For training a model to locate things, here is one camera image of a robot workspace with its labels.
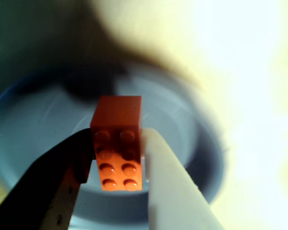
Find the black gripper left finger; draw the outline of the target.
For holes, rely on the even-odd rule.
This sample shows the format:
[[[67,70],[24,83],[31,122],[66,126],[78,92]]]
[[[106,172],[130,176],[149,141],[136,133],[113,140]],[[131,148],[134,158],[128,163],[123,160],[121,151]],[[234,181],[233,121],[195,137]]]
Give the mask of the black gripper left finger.
[[[66,230],[95,152],[81,130],[35,160],[0,204],[0,230]]]

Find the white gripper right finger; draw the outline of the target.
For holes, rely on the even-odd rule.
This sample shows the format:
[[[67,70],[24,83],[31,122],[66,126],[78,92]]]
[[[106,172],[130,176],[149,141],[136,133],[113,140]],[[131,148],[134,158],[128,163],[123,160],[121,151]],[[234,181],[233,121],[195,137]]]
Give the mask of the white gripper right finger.
[[[141,131],[141,148],[149,184],[149,229],[223,229],[198,186],[155,129]]]

